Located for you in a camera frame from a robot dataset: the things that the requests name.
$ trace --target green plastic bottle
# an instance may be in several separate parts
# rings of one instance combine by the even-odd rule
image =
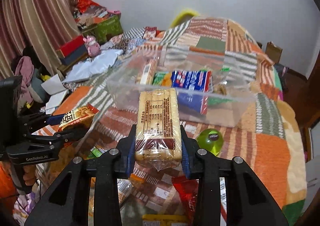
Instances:
[[[220,153],[223,145],[223,137],[216,129],[205,129],[196,140],[200,148],[210,151],[215,156]]]

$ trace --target human hand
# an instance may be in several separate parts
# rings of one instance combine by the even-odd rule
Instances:
[[[4,172],[10,176],[10,170],[11,170],[11,163],[8,161],[2,161],[0,162],[0,165],[2,167],[2,169],[4,170]],[[35,165],[25,165],[23,167],[24,170],[24,175],[23,175],[23,179],[26,183],[26,185],[34,185],[34,183],[36,182],[36,166]]]

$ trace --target striped blanket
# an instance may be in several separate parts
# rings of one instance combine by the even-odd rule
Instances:
[[[282,88],[272,61],[261,51],[252,36],[239,24],[228,19],[193,18],[160,33],[139,50],[175,52],[190,50],[220,54],[236,59],[237,65],[255,95],[234,128],[181,121],[189,137],[196,138],[206,128],[218,129],[224,139],[220,157],[241,156],[255,171],[281,207],[290,225],[300,215],[307,192],[303,146],[295,114],[282,101]],[[177,61],[183,53],[171,55]],[[110,149],[127,136],[137,122],[134,110],[117,110],[108,93],[104,73],[78,88],[56,114],[91,103],[100,109],[85,139],[60,152],[60,160],[39,166],[38,176],[45,186],[54,180],[77,153],[87,157],[95,145]],[[38,134],[52,134],[56,128],[46,127]],[[145,179],[136,186],[121,210],[124,225],[141,225],[143,214],[183,214],[179,194],[171,178],[182,175],[181,167],[157,172],[153,168],[135,166],[134,174]]]

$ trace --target pink curtain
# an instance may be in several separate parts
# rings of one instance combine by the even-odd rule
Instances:
[[[61,64],[56,50],[80,34],[73,19],[77,0],[1,0],[0,78],[12,76],[13,58],[32,45],[54,75]]]

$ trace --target pink toy figure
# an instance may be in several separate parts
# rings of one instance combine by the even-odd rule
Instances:
[[[83,38],[83,41],[85,42],[90,57],[95,57],[101,53],[100,45],[96,42],[94,36],[88,35],[87,38]]]

